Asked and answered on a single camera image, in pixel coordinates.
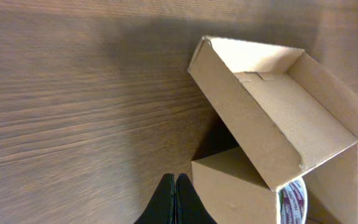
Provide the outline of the cream masking tape roll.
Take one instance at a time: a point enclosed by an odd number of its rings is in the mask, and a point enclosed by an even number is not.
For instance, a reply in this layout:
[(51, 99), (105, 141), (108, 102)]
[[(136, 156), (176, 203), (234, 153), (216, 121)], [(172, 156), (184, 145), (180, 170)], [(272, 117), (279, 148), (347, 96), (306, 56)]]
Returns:
[(305, 224), (308, 211), (308, 194), (305, 181), (300, 177), (288, 183), (278, 193), (280, 224)]

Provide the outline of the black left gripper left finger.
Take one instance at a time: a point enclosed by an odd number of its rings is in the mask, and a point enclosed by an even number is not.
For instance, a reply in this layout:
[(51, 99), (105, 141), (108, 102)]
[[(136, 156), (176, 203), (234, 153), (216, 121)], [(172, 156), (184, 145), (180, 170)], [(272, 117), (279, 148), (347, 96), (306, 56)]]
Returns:
[(164, 174), (158, 183), (145, 210), (134, 224), (174, 224), (175, 223), (175, 178), (174, 174)]

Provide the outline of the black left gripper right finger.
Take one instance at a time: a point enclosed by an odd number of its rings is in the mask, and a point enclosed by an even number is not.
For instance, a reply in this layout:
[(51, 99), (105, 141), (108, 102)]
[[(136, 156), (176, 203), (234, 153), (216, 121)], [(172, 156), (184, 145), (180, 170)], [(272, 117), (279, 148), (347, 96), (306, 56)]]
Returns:
[(217, 224), (199, 198), (191, 180), (180, 174), (175, 185), (177, 224)]

